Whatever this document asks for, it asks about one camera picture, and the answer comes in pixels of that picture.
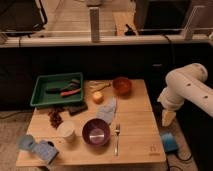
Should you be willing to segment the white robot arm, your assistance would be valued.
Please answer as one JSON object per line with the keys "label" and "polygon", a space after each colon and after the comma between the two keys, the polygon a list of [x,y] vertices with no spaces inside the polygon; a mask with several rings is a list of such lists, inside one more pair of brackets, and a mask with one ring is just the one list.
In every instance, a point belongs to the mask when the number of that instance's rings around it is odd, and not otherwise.
{"label": "white robot arm", "polygon": [[192,63],[171,70],[165,77],[166,87],[157,101],[161,103],[162,125],[169,126],[179,110],[188,100],[213,117],[213,88],[204,84],[208,78],[207,69],[199,63]]}

